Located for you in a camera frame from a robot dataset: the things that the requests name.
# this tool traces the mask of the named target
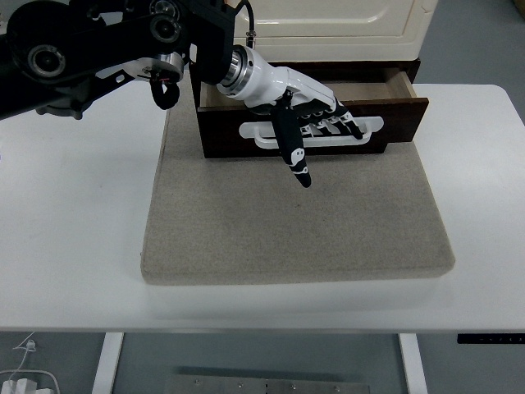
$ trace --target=white table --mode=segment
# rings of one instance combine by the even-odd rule
[[[83,121],[0,121],[0,329],[522,332],[525,127],[488,85],[416,85],[457,259],[439,279],[156,287],[139,261],[164,113],[129,84]]]

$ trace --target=cabinet door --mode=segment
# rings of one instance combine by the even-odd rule
[[[270,61],[413,60],[437,0],[251,0],[257,50]],[[231,5],[236,0],[229,0]],[[242,44],[248,13],[238,18]]]

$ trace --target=white cable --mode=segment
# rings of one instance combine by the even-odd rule
[[[10,382],[13,378],[13,376],[15,376],[15,374],[20,371],[20,369],[22,368],[22,365],[24,365],[24,362],[25,362],[25,358],[27,357],[27,354],[29,352],[33,352],[33,351],[36,351],[36,345],[34,343],[33,340],[30,340],[30,337],[34,334],[34,332],[32,332],[24,341],[21,342],[20,345],[16,346],[16,347],[13,347],[13,350],[17,350],[17,349],[21,349],[21,350],[25,350],[25,353],[24,353],[24,357],[22,357],[22,362],[20,363],[20,365],[18,366],[17,369],[14,370],[14,372],[11,374],[11,376],[9,377],[9,379],[7,380],[8,382]],[[13,385],[12,383],[8,383],[9,384],[9,388],[11,389],[11,394],[15,394],[15,391],[13,390]]]
[[[22,345],[24,345],[25,341],[27,341],[28,339],[30,339],[30,338],[33,336],[34,333],[35,333],[35,331],[33,331],[30,335],[28,335],[28,336],[25,338],[24,341],[20,342],[20,345],[18,345],[18,346],[16,346],[16,347],[13,347],[13,350],[15,350],[15,349],[24,349],[24,350],[25,350],[25,348],[26,348],[27,346],[26,346],[26,347],[22,347]]]
[[[0,375],[4,373],[13,373],[13,372],[19,372],[19,373],[43,373],[45,375],[48,375],[53,382],[55,383],[55,387],[57,388],[57,394],[60,394],[60,387],[58,386],[57,378],[55,378],[55,375],[48,371],[41,371],[39,369],[6,369],[4,371],[0,371]]]
[[[27,354],[30,353],[30,352],[32,353],[32,352],[36,351],[36,344],[34,343],[33,340],[30,340],[31,336],[34,333],[35,332],[32,332],[29,336],[27,336],[25,338],[25,340],[20,343],[20,345],[18,345],[16,347],[13,347],[13,350],[18,350],[18,349],[25,350],[24,357],[22,358],[22,362],[20,363],[18,368],[17,369],[6,369],[6,370],[3,370],[3,371],[0,371],[0,374],[10,373],[11,376],[9,376],[9,379],[7,380],[8,382],[10,382],[11,379],[13,378],[13,376],[15,376],[15,374],[17,374],[17,373],[43,373],[43,374],[48,375],[49,377],[51,377],[51,379],[55,383],[55,387],[57,388],[57,394],[60,394],[60,387],[58,386],[57,378],[55,378],[55,375],[53,375],[52,373],[50,373],[48,371],[42,371],[42,370],[39,370],[39,369],[21,369],[22,365],[24,365],[24,362],[25,362],[25,359],[27,357]],[[10,384],[10,383],[8,383],[8,384],[9,384],[9,388],[11,389],[11,394],[15,394],[14,391],[13,391],[12,384]]]

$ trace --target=wooden drawer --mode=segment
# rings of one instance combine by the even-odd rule
[[[306,148],[308,155],[383,153],[390,143],[412,141],[427,110],[428,99],[418,98],[412,82],[419,60],[412,62],[299,62],[277,63],[322,81],[354,117],[382,117],[384,126],[369,142],[357,146]],[[199,131],[206,158],[278,156],[276,149],[261,149],[239,134],[245,122],[269,121],[251,113],[242,102],[201,83],[190,66]]]

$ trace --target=metal plate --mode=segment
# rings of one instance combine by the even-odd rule
[[[370,394],[368,385],[222,376],[175,375],[165,394]]]

